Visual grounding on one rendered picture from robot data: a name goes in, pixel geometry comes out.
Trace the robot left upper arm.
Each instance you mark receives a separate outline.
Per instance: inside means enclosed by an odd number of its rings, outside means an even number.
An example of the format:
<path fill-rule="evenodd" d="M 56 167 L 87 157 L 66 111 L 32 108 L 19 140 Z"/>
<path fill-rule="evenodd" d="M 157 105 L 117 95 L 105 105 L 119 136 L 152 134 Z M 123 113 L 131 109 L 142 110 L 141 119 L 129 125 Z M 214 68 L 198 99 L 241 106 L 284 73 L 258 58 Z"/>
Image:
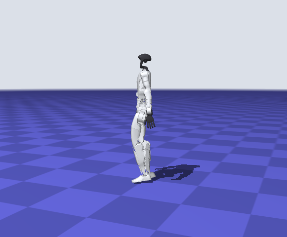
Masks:
<path fill-rule="evenodd" d="M 141 76 L 144 87 L 146 88 L 146 90 L 149 90 L 151 93 L 151 87 L 150 87 L 150 83 L 149 83 L 148 72 L 142 72 L 142 73 L 140 73 L 140 76 Z M 143 95 L 145 96 L 144 93 L 143 93 Z"/>

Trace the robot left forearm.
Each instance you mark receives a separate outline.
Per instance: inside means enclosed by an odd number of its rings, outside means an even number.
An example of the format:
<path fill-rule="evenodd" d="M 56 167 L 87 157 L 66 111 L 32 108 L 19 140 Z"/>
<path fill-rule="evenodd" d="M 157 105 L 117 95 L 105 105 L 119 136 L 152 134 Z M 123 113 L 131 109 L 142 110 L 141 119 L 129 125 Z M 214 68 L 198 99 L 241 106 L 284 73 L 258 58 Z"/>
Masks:
<path fill-rule="evenodd" d="M 151 109 L 152 109 L 152 95 L 150 93 L 149 90 L 145 90 L 144 91 L 144 94 L 145 94 L 145 100 L 146 100 L 146 108 L 147 108 L 147 114 L 151 114 Z"/>

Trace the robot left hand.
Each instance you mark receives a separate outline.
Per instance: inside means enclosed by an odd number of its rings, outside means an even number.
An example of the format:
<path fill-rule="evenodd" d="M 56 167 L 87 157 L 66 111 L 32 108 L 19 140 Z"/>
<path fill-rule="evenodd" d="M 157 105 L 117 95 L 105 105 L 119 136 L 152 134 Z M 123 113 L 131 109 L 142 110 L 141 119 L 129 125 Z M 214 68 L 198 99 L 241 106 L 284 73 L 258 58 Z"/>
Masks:
<path fill-rule="evenodd" d="M 146 112 L 146 114 L 147 114 L 147 112 Z M 147 128 L 149 128 L 150 127 L 150 129 L 151 129 L 151 126 L 152 126 L 152 128 L 153 128 L 153 125 L 154 125 L 154 127 L 155 127 L 155 124 L 154 124 L 154 119 L 153 119 L 153 117 L 152 117 L 152 114 L 153 114 L 153 111 L 152 111 L 152 109 L 151 109 L 151 114 L 147 114 L 147 117 L 146 117 L 146 120 L 145 120 L 145 125 L 146 125 L 146 122 L 147 122 Z M 148 123 L 149 123 L 149 126 L 148 126 Z M 151 123 L 151 125 L 150 125 L 150 123 Z M 153 123 L 153 124 L 152 124 Z"/>

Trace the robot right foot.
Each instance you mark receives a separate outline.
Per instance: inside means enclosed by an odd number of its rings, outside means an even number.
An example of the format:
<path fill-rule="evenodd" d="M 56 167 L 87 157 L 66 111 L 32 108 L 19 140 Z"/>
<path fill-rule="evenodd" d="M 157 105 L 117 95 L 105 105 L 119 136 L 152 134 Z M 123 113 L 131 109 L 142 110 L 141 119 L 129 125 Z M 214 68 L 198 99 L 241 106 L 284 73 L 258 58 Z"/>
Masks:
<path fill-rule="evenodd" d="M 150 172 L 149 175 L 151 176 L 151 178 L 156 176 L 154 172 Z"/>

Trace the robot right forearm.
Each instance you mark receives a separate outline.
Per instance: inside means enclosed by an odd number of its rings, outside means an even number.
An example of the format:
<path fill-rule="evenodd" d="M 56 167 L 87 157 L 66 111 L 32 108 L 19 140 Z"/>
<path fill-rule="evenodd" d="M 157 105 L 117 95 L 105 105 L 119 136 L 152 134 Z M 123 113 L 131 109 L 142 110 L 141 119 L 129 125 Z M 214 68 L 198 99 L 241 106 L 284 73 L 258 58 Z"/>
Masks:
<path fill-rule="evenodd" d="M 137 110 L 138 110 L 138 107 L 139 107 L 140 101 L 143 101 L 143 99 L 138 99 L 138 98 L 137 98 L 137 106 L 136 106 Z"/>

